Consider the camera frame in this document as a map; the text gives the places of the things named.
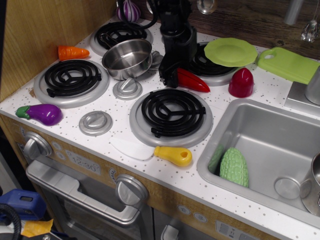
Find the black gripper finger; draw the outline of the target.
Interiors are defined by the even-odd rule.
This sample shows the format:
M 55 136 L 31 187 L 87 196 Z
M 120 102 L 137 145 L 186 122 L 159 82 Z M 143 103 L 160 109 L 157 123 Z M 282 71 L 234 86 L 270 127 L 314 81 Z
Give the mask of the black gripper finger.
M 159 70 L 159 77 L 160 77 L 160 81 L 163 83 L 163 84 L 166 84 L 167 83 L 167 80 L 166 80 L 166 71 L 165 70 Z
M 177 88 L 179 85 L 178 69 L 171 70 L 165 77 L 165 85 L 170 88 Z

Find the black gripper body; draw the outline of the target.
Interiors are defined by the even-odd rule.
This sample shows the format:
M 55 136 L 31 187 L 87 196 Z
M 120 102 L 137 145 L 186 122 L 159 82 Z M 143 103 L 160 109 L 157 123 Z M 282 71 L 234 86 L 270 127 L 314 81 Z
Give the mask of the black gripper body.
M 192 4 L 188 0 L 159 0 L 158 16 L 165 54 L 159 67 L 160 75 L 187 66 L 197 51 L 197 30 L 188 22 Z

